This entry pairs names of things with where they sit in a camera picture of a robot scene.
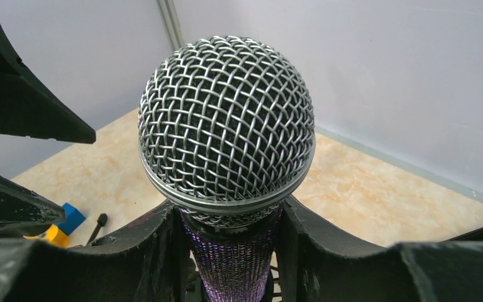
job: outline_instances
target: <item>yellow block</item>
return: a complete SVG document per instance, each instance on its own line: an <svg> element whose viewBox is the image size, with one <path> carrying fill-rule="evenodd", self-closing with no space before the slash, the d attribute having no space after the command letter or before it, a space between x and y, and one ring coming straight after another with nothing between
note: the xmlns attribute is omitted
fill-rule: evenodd
<svg viewBox="0 0 483 302"><path fill-rule="evenodd" d="M54 244L59 247L67 247L69 244L69 236L62 232L56 225L51 225L51 227L47 231L39 234L38 236L25 236L25 238L47 241L48 243Z"/></svg>

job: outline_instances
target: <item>marble-patterned surface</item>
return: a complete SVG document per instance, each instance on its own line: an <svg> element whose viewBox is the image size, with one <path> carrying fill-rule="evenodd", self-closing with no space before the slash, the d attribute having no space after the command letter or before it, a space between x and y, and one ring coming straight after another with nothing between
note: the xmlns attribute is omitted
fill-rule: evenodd
<svg viewBox="0 0 483 302"><path fill-rule="evenodd" d="M13 181L58 204L78 207L87 220L70 238L85 244L100 213L99 236L139 217L164 197L138 158L137 112L97 132L94 145L75 144ZM318 135L311 170L294 195L308 208L362 239L443 240L483 226L483 204Z"/></svg>

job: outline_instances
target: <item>gray wall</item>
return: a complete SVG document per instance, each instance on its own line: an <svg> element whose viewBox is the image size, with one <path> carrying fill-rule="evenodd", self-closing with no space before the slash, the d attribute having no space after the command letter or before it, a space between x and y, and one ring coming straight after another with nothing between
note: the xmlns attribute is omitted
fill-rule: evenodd
<svg viewBox="0 0 483 302"><path fill-rule="evenodd" d="M174 2L187 42L289 57L318 126L483 193L483 0Z"/></svg>
<svg viewBox="0 0 483 302"><path fill-rule="evenodd" d="M171 52L154 0L0 0L0 22L23 62L95 129L138 107ZM0 135L0 174L13 177L68 145Z"/></svg>

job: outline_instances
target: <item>black pointed object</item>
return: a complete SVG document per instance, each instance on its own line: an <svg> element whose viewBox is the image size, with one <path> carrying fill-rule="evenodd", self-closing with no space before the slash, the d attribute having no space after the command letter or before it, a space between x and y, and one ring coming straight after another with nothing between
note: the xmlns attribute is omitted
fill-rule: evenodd
<svg viewBox="0 0 483 302"><path fill-rule="evenodd" d="M36 236L64 220L61 206L0 176L0 234Z"/></svg>
<svg viewBox="0 0 483 302"><path fill-rule="evenodd" d="M0 25L0 134L94 143L96 133L25 66Z"/></svg>

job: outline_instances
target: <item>beige tabletop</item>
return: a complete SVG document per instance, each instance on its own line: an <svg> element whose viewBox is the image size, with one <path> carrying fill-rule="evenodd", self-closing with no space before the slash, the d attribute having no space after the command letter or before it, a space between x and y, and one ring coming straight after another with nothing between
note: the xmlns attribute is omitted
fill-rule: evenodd
<svg viewBox="0 0 483 302"><path fill-rule="evenodd" d="M138 158L137 111L97 132L93 145L75 144L13 181L87 220L70 236L86 244L100 213L110 233L160 204ZM483 227L483 204L323 135L308 176L295 191L308 208L364 240L439 241Z"/></svg>

